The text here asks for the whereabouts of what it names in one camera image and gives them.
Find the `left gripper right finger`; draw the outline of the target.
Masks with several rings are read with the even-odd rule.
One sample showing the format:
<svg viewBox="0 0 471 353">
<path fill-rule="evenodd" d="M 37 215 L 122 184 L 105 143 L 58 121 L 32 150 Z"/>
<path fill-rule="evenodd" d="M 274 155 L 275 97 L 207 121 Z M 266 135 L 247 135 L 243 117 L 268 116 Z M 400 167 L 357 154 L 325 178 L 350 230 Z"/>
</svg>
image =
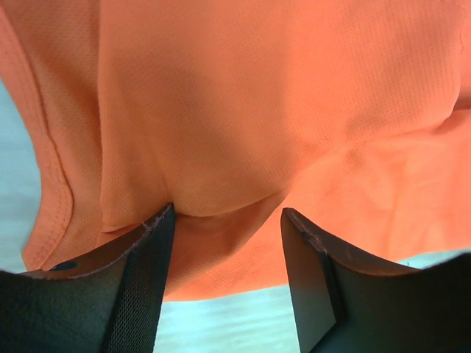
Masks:
<svg viewBox="0 0 471 353">
<path fill-rule="evenodd" d="M 393 263 L 292 208 L 281 232 L 301 352 L 468 352 L 470 255 Z"/>
</svg>

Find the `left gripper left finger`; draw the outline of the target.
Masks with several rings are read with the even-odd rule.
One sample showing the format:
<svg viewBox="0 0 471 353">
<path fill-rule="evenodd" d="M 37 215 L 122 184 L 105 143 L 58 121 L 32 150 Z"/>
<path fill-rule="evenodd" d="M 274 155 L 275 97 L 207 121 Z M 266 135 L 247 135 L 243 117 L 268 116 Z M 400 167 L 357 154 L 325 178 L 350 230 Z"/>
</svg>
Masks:
<svg viewBox="0 0 471 353">
<path fill-rule="evenodd" d="M 47 271 L 2 271 L 1 350 L 152 352 L 174 229 L 168 204 L 126 235 Z"/>
</svg>

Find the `orange t shirt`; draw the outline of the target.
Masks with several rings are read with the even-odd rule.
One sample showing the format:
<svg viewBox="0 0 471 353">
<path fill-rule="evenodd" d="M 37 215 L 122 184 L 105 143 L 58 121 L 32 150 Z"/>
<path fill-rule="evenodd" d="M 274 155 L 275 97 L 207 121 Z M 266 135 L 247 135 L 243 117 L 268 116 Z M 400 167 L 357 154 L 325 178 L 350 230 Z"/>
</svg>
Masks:
<svg viewBox="0 0 471 353">
<path fill-rule="evenodd" d="M 29 271 L 169 203 L 172 301 L 285 284 L 285 207 L 387 260 L 470 246 L 468 1 L 3 1 L 1 79 Z"/>
</svg>

